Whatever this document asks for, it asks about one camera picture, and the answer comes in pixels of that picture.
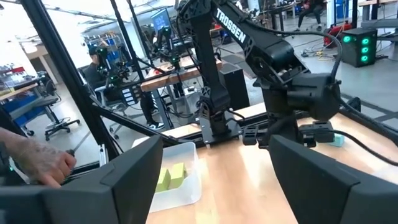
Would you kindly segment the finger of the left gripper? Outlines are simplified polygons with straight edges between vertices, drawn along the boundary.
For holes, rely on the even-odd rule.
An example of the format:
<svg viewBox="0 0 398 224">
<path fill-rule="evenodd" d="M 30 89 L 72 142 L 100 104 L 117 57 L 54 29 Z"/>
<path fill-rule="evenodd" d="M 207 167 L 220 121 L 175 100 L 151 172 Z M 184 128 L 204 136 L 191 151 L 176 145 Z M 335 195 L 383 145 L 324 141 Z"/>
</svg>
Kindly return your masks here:
<svg viewBox="0 0 398 224">
<path fill-rule="evenodd" d="M 253 146 L 257 144 L 257 126 L 246 126 L 243 130 L 243 144 Z"/>
</svg>

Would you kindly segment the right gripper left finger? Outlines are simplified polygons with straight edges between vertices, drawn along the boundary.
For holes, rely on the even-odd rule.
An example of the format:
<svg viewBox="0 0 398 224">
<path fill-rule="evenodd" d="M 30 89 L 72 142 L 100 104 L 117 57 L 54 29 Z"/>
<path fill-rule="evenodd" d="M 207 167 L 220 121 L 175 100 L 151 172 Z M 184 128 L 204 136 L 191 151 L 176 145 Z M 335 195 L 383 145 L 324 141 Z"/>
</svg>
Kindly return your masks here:
<svg viewBox="0 0 398 224">
<path fill-rule="evenodd" d="M 145 224 L 162 154 L 152 136 L 59 189 L 0 187 L 0 224 Z"/>
</svg>

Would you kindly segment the small green block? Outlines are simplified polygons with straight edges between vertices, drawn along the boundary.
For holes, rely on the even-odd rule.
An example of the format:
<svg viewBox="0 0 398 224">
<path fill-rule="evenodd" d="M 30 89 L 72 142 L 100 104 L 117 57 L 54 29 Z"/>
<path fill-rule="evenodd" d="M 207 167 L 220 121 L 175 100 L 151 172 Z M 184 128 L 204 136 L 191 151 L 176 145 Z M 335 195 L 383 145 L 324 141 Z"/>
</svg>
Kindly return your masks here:
<svg viewBox="0 0 398 224">
<path fill-rule="evenodd" d="M 166 168 L 161 168 L 155 191 L 163 192 L 168 190 L 170 185 L 170 180 L 171 176 L 169 170 Z"/>
</svg>

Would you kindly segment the green arch block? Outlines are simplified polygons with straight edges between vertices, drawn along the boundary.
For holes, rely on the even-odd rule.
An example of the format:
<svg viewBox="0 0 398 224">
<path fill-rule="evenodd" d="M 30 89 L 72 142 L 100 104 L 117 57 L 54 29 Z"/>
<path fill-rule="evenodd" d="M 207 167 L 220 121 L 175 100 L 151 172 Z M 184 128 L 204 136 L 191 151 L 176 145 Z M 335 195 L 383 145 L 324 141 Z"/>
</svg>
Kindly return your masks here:
<svg viewBox="0 0 398 224">
<path fill-rule="evenodd" d="M 183 162 L 174 164 L 170 170 L 169 189 L 179 188 L 187 176 L 185 164 Z"/>
</svg>

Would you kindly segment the person's forearm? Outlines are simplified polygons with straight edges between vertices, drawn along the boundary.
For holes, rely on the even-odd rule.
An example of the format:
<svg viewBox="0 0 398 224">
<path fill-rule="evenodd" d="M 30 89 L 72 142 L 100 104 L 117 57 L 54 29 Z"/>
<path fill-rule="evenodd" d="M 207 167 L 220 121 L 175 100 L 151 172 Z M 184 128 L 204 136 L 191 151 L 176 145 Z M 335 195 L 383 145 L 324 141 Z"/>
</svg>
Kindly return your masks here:
<svg viewBox="0 0 398 224">
<path fill-rule="evenodd" d="M 27 137 L 20 136 L 0 128 L 0 142 L 6 146 L 6 152 L 20 166 L 21 171 L 31 179 L 42 171 L 51 148 Z"/>
</svg>

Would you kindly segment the wide teal block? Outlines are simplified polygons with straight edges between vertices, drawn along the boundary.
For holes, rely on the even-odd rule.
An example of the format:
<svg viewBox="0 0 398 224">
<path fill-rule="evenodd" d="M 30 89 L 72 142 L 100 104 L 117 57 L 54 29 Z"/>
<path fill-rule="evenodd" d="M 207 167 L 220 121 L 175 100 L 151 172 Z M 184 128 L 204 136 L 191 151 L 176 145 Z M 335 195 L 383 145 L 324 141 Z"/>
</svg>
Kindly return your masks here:
<svg viewBox="0 0 398 224">
<path fill-rule="evenodd" d="M 335 133 L 333 142 L 329 142 L 328 144 L 335 147 L 342 147 L 344 143 L 345 137 L 341 134 Z"/>
</svg>

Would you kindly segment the plain black computer tower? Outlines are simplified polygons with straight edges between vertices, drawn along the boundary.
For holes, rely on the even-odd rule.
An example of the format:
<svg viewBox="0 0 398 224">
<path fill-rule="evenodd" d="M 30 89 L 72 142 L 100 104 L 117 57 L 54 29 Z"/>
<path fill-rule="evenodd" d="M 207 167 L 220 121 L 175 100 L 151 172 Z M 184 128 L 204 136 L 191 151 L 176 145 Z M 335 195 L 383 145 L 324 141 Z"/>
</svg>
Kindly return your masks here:
<svg viewBox="0 0 398 224">
<path fill-rule="evenodd" d="M 231 107 L 236 111 L 250 106 L 246 82 L 242 68 L 224 63 L 220 78 L 231 98 Z"/>
</svg>

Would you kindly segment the person's hand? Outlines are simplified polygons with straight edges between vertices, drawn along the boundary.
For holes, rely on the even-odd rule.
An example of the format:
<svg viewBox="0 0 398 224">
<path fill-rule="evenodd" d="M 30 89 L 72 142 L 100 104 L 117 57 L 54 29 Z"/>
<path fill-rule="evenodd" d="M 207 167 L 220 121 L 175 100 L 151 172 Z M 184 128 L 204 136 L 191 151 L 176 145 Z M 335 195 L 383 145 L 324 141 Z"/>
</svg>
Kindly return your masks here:
<svg viewBox="0 0 398 224">
<path fill-rule="evenodd" d="M 53 188 L 60 188 L 76 164 L 73 154 L 67 151 L 43 151 L 29 159 L 29 174 L 32 180 Z"/>
</svg>

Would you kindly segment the wooden workbench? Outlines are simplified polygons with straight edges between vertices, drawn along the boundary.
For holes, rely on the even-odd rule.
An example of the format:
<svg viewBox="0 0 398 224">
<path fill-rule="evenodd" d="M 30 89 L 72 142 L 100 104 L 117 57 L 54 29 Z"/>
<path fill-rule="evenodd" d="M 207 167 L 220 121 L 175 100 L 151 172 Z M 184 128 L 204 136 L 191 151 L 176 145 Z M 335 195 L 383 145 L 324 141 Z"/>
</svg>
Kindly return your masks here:
<svg viewBox="0 0 398 224">
<path fill-rule="evenodd" d="M 196 68 L 190 57 L 183 57 L 180 60 L 180 66 L 182 69 L 177 71 L 170 63 L 165 62 L 158 67 L 150 69 L 141 83 L 141 90 L 150 92 L 154 97 L 165 129 L 173 129 L 174 124 L 171 122 L 170 116 L 166 112 L 166 105 L 163 102 L 159 88 L 167 90 L 173 102 L 174 98 L 170 91 L 170 85 L 200 76 L 199 69 Z"/>
</svg>

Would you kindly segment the black button box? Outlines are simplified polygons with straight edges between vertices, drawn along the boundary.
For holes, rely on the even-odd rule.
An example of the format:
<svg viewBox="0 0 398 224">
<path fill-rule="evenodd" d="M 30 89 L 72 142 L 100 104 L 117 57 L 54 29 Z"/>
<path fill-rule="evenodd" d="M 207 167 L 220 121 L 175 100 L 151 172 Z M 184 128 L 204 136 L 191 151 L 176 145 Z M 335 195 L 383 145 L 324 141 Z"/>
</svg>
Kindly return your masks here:
<svg viewBox="0 0 398 224">
<path fill-rule="evenodd" d="M 138 104 L 141 97 L 140 89 L 135 87 L 123 88 L 121 90 L 121 94 L 123 97 L 123 102 L 126 106 Z"/>
</svg>

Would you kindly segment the computer tower with green lights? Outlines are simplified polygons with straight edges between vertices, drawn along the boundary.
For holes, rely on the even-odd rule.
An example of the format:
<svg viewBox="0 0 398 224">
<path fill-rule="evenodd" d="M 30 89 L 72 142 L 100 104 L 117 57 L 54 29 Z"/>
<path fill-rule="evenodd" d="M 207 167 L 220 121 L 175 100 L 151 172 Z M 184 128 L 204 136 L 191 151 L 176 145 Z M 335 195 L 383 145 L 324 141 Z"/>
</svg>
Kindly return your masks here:
<svg viewBox="0 0 398 224">
<path fill-rule="evenodd" d="M 377 30 L 355 28 L 342 33 L 342 61 L 353 67 L 373 65 L 376 61 Z"/>
</svg>

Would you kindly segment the person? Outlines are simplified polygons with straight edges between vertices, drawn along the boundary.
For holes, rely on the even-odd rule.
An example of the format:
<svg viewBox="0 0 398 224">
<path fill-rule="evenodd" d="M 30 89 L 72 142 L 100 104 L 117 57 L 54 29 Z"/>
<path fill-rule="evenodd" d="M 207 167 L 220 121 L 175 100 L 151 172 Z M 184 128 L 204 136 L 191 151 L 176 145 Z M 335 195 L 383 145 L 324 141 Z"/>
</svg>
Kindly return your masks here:
<svg viewBox="0 0 398 224">
<path fill-rule="evenodd" d="M 93 90 L 106 85 L 106 79 L 102 77 L 98 72 L 98 66 L 100 65 L 100 58 L 97 54 L 97 50 L 98 50 L 97 46 L 89 47 L 88 53 L 92 59 L 92 62 L 83 71 L 83 73 L 85 74 L 86 82 Z M 108 101 L 121 101 L 123 99 L 121 92 L 116 89 L 105 90 L 104 97 Z M 150 95 L 143 94 L 141 96 L 140 106 L 142 113 L 147 121 L 147 126 L 150 129 L 160 130 L 164 127 L 164 123 L 157 122 L 153 119 L 152 114 L 156 112 L 157 109 L 154 107 L 153 100 Z"/>
<path fill-rule="evenodd" d="M 295 31 L 300 31 L 303 18 L 308 15 L 313 15 L 317 21 L 317 31 L 322 30 L 322 24 L 321 24 L 321 12 L 324 7 L 324 1 L 323 0 L 303 0 L 302 1 L 302 7 L 303 10 L 299 15 L 298 19 L 298 26 Z"/>
</svg>

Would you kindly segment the blue-lit monitor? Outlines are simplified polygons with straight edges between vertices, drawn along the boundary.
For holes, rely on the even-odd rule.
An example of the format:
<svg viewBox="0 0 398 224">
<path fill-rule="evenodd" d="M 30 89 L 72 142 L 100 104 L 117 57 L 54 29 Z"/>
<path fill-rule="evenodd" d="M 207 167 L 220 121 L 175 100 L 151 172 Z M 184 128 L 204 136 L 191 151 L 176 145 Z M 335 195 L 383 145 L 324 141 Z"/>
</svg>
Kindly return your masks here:
<svg viewBox="0 0 398 224">
<path fill-rule="evenodd" d="M 156 32 L 161 30 L 163 27 L 171 27 L 170 25 L 170 17 L 168 14 L 168 10 L 166 8 L 160 10 L 159 12 L 156 12 L 151 16 L 154 29 Z"/>
</svg>

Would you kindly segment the black diagonal frame brace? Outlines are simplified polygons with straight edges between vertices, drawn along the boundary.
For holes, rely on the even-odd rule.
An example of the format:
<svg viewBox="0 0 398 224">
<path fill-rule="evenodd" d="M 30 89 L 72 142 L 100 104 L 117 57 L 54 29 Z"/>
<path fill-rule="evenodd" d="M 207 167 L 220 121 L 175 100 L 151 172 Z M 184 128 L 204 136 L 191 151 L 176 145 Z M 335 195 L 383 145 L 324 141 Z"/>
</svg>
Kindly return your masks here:
<svg viewBox="0 0 398 224">
<path fill-rule="evenodd" d="M 98 113 L 100 116 L 104 116 L 105 118 L 108 118 L 116 123 L 121 124 L 122 126 L 125 126 L 127 128 L 133 129 L 141 134 L 145 134 L 146 136 L 155 136 L 159 135 L 162 137 L 163 142 L 167 146 L 174 146 L 177 144 L 182 144 L 185 142 L 188 142 L 187 139 L 181 139 L 181 138 L 175 138 L 173 136 L 167 136 L 165 134 L 159 133 L 157 131 L 151 130 L 150 128 L 147 128 L 146 126 L 139 124 L 133 120 L 127 119 L 125 116 L 121 116 L 119 114 L 116 114 L 112 112 L 110 109 L 107 109 L 102 106 L 98 106 L 96 104 L 91 105 L 91 109 L 93 109 L 96 113 Z"/>
</svg>

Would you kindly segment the black rig frame post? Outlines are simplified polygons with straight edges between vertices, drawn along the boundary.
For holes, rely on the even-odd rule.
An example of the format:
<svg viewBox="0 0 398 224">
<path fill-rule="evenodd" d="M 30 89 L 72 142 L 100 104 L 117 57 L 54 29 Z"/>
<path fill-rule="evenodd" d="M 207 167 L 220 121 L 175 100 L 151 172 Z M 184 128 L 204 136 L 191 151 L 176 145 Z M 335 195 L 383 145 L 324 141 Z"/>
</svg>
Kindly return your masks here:
<svg viewBox="0 0 398 224">
<path fill-rule="evenodd" d="M 105 147 L 110 160 L 118 157 L 120 155 L 118 148 L 101 118 L 101 108 L 94 105 L 93 100 L 85 90 L 80 74 L 42 1 L 20 0 L 20 3 L 34 25 L 48 54 L 52 57 L 64 84 L 86 121 L 97 144 Z"/>
</svg>

